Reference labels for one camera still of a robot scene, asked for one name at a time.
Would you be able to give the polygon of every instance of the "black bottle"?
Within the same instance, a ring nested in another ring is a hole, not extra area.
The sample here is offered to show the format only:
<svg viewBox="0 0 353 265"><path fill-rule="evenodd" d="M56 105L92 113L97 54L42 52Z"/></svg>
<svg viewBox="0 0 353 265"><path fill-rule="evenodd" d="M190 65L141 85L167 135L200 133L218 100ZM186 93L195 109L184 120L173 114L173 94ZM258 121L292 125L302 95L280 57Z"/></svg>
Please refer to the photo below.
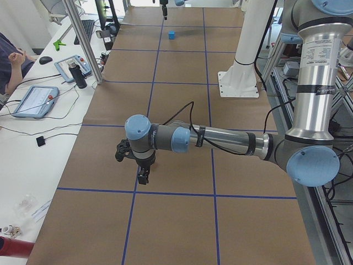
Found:
<svg viewBox="0 0 353 265"><path fill-rule="evenodd" d="M84 79L80 66L78 66L74 60L69 60L67 64L68 69L72 74L73 79L75 79L78 88L85 88L87 86L87 83Z"/></svg>

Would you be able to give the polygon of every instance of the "person's hand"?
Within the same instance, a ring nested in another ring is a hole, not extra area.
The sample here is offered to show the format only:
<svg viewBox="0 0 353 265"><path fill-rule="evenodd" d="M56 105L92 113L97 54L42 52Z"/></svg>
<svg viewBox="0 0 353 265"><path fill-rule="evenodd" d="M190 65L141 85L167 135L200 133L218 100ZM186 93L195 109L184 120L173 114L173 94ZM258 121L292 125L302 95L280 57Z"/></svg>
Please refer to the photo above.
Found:
<svg viewBox="0 0 353 265"><path fill-rule="evenodd" d="M24 51L23 54L18 54L17 52L13 52L9 55L8 59L12 66L19 67L26 60L26 51Z"/></svg>

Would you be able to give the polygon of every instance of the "blue tablet device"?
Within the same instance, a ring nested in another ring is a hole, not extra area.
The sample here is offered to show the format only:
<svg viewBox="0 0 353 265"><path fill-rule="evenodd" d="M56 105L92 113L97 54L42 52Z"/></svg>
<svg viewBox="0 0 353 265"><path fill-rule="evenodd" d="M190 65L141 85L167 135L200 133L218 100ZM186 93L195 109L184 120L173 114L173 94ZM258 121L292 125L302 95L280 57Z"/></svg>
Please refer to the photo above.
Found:
<svg viewBox="0 0 353 265"><path fill-rule="evenodd" d="M58 95L57 87L31 86L12 116L42 118L53 107Z"/></svg>
<svg viewBox="0 0 353 265"><path fill-rule="evenodd" d="M72 83L74 81L67 64L67 61L70 59L74 59L75 63L80 66L81 71L85 76L89 76L91 74L92 71L90 69L90 66L83 57L79 55L70 56L66 59L54 63L56 69L59 71L59 73L62 75L62 77L67 83Z"/></svg>

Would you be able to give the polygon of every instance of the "warning label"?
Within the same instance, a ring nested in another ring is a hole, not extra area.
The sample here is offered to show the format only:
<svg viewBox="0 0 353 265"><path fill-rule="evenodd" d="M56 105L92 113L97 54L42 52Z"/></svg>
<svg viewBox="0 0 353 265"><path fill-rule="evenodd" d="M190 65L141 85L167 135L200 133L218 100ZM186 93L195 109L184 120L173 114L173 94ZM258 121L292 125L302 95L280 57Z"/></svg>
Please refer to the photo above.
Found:
<svg viewBox="0 0 353 265"><path fill-rule="evenodd" d="M303 44L300 68L327 66L337 68L340 39L316 40Z"/></svg>

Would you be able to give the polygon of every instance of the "dark blue shirt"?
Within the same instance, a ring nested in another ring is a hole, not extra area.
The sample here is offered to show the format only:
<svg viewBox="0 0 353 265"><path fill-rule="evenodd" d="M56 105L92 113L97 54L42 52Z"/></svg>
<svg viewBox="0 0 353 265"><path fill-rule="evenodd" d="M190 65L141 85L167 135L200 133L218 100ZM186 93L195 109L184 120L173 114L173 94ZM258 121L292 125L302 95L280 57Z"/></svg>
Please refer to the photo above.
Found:
<svg viewBox="0 0 353 265"><path fill-rule="evenodd" d="M19 53L16 47L0 33L0 94L5 93L5 86L11 78L11 63L8 57L13 52ZM26 58L26 61L21 65L22 77L28 73L33 63L33 61Z"/></svg>

